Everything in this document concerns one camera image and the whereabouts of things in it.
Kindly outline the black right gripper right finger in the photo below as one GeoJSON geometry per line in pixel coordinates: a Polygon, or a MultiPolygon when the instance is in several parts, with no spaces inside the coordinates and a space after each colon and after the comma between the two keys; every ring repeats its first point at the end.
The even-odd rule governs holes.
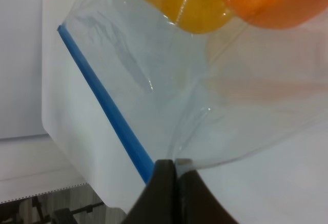
{"type": "Polygon", "coordinates": [[[197,171],[179,178],[179,223],[234,224],[237,221],[217,201],[197,171]]]}

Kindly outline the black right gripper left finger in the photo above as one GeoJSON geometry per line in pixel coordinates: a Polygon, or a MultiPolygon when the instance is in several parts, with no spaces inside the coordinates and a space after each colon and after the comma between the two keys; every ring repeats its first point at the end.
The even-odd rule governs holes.
{"type": "Polygon", "coordinates": [[[133,208],[122,221],[177,223],[176,169],[172,160],[158,160],[152,176],[133,208]]]}

